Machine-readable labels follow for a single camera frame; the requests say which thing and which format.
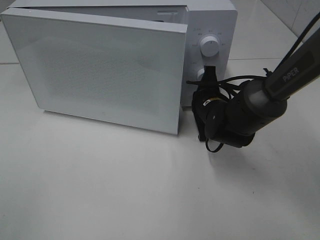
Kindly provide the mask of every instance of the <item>white knob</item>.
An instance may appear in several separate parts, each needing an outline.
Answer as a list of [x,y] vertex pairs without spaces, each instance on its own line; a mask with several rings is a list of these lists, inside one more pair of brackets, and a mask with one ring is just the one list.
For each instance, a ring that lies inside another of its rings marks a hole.
[[219,52],[220,41],[214,36],[205,36],[200,42],[201,52],[206,57],[213,57]]
[[202,69],[200,69],[198,71],[197,76],[196,76],[198,81],[201,81],[202,77],[204,76],[204,73],[205,73],[205,69],[204,68],[202,68]]

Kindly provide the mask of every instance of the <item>white microwave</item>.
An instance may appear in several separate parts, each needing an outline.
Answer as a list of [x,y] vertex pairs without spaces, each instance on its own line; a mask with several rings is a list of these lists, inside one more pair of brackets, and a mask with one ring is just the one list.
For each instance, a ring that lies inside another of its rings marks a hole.
[[225,74],[229,0],[16,0],[1,13],[37,105],[170,134],[204,65]]

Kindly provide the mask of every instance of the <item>white floor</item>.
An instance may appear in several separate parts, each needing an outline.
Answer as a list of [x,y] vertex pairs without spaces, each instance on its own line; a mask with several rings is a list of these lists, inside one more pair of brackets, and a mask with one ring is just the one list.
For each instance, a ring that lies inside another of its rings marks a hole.
[[[295,35],[239,10],[226,77],[273,70]],[[0,23],[0,240],[318,240],[319,80],[241,149],[40,110]]]

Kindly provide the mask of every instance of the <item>microwave door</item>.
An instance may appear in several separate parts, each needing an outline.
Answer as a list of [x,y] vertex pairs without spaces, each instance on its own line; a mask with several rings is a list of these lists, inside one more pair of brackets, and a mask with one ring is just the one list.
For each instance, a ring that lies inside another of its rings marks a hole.
[[178,133],[187,25],[26,8],[1,18],[41,109]]

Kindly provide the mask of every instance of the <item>microwave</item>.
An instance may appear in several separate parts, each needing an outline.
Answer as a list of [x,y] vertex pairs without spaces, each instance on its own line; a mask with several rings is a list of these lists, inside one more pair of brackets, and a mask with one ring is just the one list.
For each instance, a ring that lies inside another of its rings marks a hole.
[[178,134],[204,66],[225,74],[229,0],[16,0],[1,13],[39,108]]

